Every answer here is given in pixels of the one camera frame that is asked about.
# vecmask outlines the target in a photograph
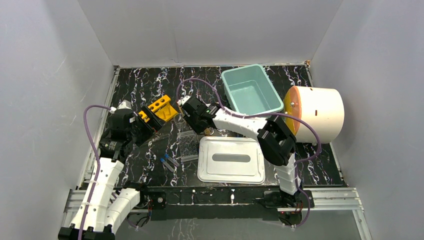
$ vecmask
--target yellow block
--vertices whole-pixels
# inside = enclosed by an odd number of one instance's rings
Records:
[[[154,103],[150,104],[148,108],[158,118],[164,120],[165,122],[168,122],[178,114],[178,112],[171,106],[170,102],[171,98],[168,95],[164,95],[163,97],[156,100]],[[149,120],[149,118],[143,111],[139,112],[138,114],[145,122]]]

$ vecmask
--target metal frame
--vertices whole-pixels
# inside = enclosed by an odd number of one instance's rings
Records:
[[[352,211],[362,240],[371,240],[371,234],[364,217],[364,208],[355,187],[305,188],[312,192],[315,207],[311,211]],[[71,190],[64,210],[63,227],[68,227],[81,206],[86,190]],[[294,212],[295,208],[277,208],[278,212]],[[147,209],[132,209],[132,214],[147,213]]]
[[[289,63],[259,63],[263,66],[299,66],[305,64],[305,62],[289,62]],[[223,65],[184,65],[181,63],[180,65],[174,66],[144,66],[143,68],[211,68],[211,67],[232,67],[232,66],[247,66],[250,64],[223,64]],[[121,69],[139,69],[139,66],[122,66]]]
[[[114,95],[114,91],[117,85],[120,70],[121,68],[119,66],[116,67],[116,69],[114,70],[112,82],[110,83],[110,86],[109,86],[109,92],[107,93],[106,100],[104,101],[105,106],[111,105],[112,96]],[[108,117],[108,111],[102,110],[100,119],[98,120],[98,127],[93,137],[93,141],[96,147],[99,146],[100,137],[102,136],[103,129],[105,128],[107,117]],[[93,171],[95,156],[94,156],[94,151],[91,147],[89,148],[87,157],[85,159],[86,159],[85,168],[82,170],[81,175],[79,176],[79,181],[78,181],[79,186],[81,186],[86,179],[90,179],[91,176],[87,178],[87,173]]]
[[[306,72],[309,77],[309,81],[311,83],[311,86],[314,86],[311,73],[309,71],[309,66],[306,64],[306,62],[302,63],[268,63],[266,65],[269,66],[292,66],[292,65],[304,65],[306,67]],[[218,67],[216,65],[211,66],[184,66],[184,67]],[[115,91],[115,87],[118,81],[119,72],[121,69],[129,69],[133,67],[117,67],[114,72],[114,76],[112,79],[112,82],[109,87],[109,92],[107,94],[105,105],[110,106],[112,101],[112,96]],[[94,143],[96,146],[99,144],[100,137],[102,135],[102,131],[106,124],[106,118],[108,116],[107,111],[102,111],[98,128],[94,135]],[[340,176],[342,176],[342,172],[340,171],[340,164],[337,159],[337,156],[334,151],[333,144],[330,143],[331,150],[334,155],[334,160],[337,165],[337,168],[339,170]],[[93,170],[94,166],[94,154],[93,150],[90,148],[88,154],[87,154],[87,164],[84,168],[83,174],[80,176],[79,183],[82,184],[85,179],[90,179],[91,172]],[[345,211],[352,211],[353,216],[356,221],[356,226],[358,228],[360,237],[362,240],[371,240],[371,234],[367,226],[367,222],[365,220],[364,216],[364,208],[362,206],[361,199],[359,198],[358,192],[355,187],[329,187],[329,188],[305,188],[306,190],[310,190],[312,192],[313,200],[315,203],[315,207],[311,208],[311,211],[337,211],[337,210],[345,210]],[[85,190],[71,190],[69,192],[68,199],[66,201],[66,206],[64,209],[64,216],[62,221],[63,227],[68,227],[70,222],[72,221],[73,217],[78,211],[78,208],[81,205],[81,202],[83,200],[84,194],[86,193]],[[279,212],[287,212],[287,211],[294,211],[294,208],[277,208]],[[132,209],[131,213],[147,213],[148,211],[146,209]]]
[[[311,72],[309,71],[310,65],[308,65],[305,62],[304,66],[306,67],[306,73],[307,73],[307,76],[309,78],[310,85],[311,85],[311,87],[313,87],[314,82],[312,80]],[[330,142],[330,147],[331,147],[331,151],[332,151],[332,154],[333,154],[333,157],[334,157],[335,164],[336,164],[337,169],[338,169],[338,173],[340,174],[340,177],[342,179],[344,179],[343,175],[342,175],[341,168],[340,168],[340,163],[339,163],[339,160],[337,158],[336,151],[334,149],[334,145],[333,145],[332,142]],[[360,209],[352,209],[353,216],[355,217],[356,226],[358,228],[359,235],[360,235],[360,238],[362,240],[371,240],[372,239],[371,233],[370,233],[370,230],[368,229],[368,225],[367,225],[367,222],[366,222],[365,216],[364,216],[364,208],[362,207],[362,203],[361,203],[361,200],[359,198],[358,192],[356,192],[356,194],[357,194],[357,199],[360,203],[359,204]]]

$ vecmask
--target wire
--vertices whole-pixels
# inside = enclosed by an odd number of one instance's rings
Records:
[[[97,169],[94,175],[94,181],[97,181],[97,178],[99,177],[99,173],[100,173],[100,157],[99,157],[99,153],[97,152],[96,145],[94,144],[92,135],[90,134],[89,124],[87,123],[87,112],[91,108],[101,108],[101,109],[106,109],[108,111],[111,110],[111,108],[108,106],[102,106],[102,105],[90,105],[84,110],[84,115],[83,115],[85,132],[87,133],[88,141],[90,142],[91,148],[94,151],[95,161],[97,162]],[[93,192],[95,187],[96,187],[96,184],[92,183],[90,192],[88,193],[88,197],[87,197],[88,204],[85,205],[84,212],[82,213],[81,225],[79,226],[79,230],[78,230],[78,240],[82,240],[83,238],[84,222],[86,221],[87,212],[89,210],[89,203],[93,197]]]
[[[280,112],[260,113],[260,114],[254,114],[254,115],[240,115],[240,114],[237,114],[237,112],[230,111],[230,110],[228,110],[228,108],[226,108],[223,105],[223,103],[221,101],[221,98],[220,98],[220,95],[218,94],[218,90],[214,86],[212,86],[209,82],[207,82],[207,81],[205,81],[203,79],[192,77],[192,78],[188,78],[188,79],[185,79],[185,80],[181,81],[178,84],[177,88],[176,88],[176,93],[175,93],[176,94],[176,98],[175,98],[176,101],[180,99],[180,96],[179,96],[180,88],[182,89],[183,83],[185,83],[187,81],[200,81],[200,82],[205,83],[207,86],[209,86],[213,90],[213,92],[215,93],[216,98],[217,98],[218,103],[219,103],[219,106],[227,114],[229,114],[231,116],[234,116],[234,117],[237,117],[237,118],[242,118],[242,119],[251,119],[251,118],[257,118],[257,117],[267,117],[267,116],[270,116],[270,115],[275,115],[275,116],[281,116],[281,117],[293,119],[293,120],[295,120],[295,121],[303,124],[305,127],[307,127],[312,132],[312,134],[315,136],[317,147],[316,147],[315,153],[312,156],[307,157],[307,158],[304,158],[304,159],[300,159],[300,160],[297,160],[297,161],[294,162],[294,167],[295,167],[295,170],[294,170],[294,179],[297,179],[297,177],[298,177],[297,166],[298,166],[299,163],[304,163],[304,162],[307,162],[307,161],[310,161],[310,160],[314,160],[321,153],[321,140],[320,140],[320,137],[318,136],[318,133],[309,124],[307,124],[302,119],[300,119],[298,117],[295,117],[295,116],[292,116],[292,115],[280,113]],[[295,180],[294,182],[295,182],[295,185],[296,185],[297,190],[300,191],[303,195],[305,195],[306,196],[306,200],[307,200],[307,213],[306,213],[305,218],[299,224],[297,224],[297,227],[298,227],[298,226],[303,225],[306,222],[306,220],[308,219],[309,213],[311,211],[311,201],[309,200],[309,196],[306,194],[306,192],[303,191],[299,187],[298,181]]]

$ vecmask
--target white cylinder container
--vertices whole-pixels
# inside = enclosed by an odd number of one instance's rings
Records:
[[[342,130],[345,108],[336,89],[292,86],[284,97],[287,114],[309,124],[319,136],[321,143],[334,140]],[[298,143],[316,143],[312,132],[303,124],[286,118],[286,124],[296,136]]]

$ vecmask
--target white enclosure panel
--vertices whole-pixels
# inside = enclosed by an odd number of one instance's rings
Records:
[[[114,65],[310,60],[342,0],[78,0]]]
[[[334,148],[374,239],[424,239],[424,2],[345,0],[311,62],[340,92]]]
[[[76,0],[1,1],[2,240],[57,239],[90,147],[84,108],[105,102],[112,76]]]

